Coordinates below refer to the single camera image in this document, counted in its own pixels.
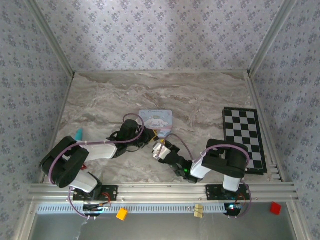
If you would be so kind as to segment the black and white chessboard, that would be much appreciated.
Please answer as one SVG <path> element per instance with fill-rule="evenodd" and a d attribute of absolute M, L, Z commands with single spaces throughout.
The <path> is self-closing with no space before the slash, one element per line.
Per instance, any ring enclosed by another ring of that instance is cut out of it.
<path fill-rule="evenodd" d="M 225 107 L 222 111 L 222 120 L 224 140 L 248 148 L 250 161 L 247 173 L 266 174 L 268 170 L 257 110 Z"/>

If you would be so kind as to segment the orange block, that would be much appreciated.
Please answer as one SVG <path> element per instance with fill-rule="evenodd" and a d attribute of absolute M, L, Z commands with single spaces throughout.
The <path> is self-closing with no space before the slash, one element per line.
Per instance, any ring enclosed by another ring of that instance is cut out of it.
<path fill-rule="evenodd" d="M 124 221 L 127 215 L 128 215 L 128 210 L 125 208 L 120 208 L 119 211 L 117 212 L 116 218 L 121 221 Z"/>

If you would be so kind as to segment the red block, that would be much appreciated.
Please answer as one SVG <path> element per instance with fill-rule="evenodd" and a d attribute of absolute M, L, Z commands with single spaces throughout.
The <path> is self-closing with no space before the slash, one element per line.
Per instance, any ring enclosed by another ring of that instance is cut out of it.
<path fill-rule="evenodd" d="M 282 210 L 282 206 L 281 206 L 279 203 L 274 202 L 274 201 L 271 202 L 270 210 L 269 210 L 269 211 L 270 211 L 272 214 L 274 214 L 274 215 L 280 215 L 281 210 Z"/>

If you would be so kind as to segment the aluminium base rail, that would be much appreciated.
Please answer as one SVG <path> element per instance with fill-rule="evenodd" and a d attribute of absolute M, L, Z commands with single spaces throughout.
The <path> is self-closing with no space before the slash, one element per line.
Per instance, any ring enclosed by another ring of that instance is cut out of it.
<path fill-rule="evenodd" d="M 213 192 L 206 183 L 118 183 L 116 203 L 202 203 Z M 253 202 L 299 200 L 292 182 L 249 182 Z M 35 203 L 65 203 L 69 189 L 51 184 L 32 184 L 27 199 Z"/>

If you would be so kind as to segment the aluminium side rail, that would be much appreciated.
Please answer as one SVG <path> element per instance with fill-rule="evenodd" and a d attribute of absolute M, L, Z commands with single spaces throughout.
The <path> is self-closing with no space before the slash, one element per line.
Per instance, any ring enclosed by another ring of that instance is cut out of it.
<path fill-rule="evenodd" d="M 257 110 L 257 115 L 260 124 L 261 137 L 263 142 L 264 153 L 266 156 L 266 164 L 268 170 L 268 178 L 271 181 L 287 182 L 287 178 L 284 175 L 282 164 L 268 125 L 267 118 L 262 108 L 262 102 L 259 98 L 255 82 L 251 79 L 247 71 L 244 71 L 244 78 L 247 82 L 248 91 L 252 99 L 252 104 Z"/>

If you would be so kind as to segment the aluminium frame post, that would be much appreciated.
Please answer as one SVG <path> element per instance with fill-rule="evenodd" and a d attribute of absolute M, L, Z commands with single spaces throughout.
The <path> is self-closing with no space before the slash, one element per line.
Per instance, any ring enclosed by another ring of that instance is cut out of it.
<path fill-rule="evenodd" d="M 298 0 L 283 0 L 278 12 L 276 13 L 270 25 L 270 28 L 268 29 L 256 55 L 254 56 L 247 70 L 249 77 L 253 77 L 256 74 L 297 1 Z"/>

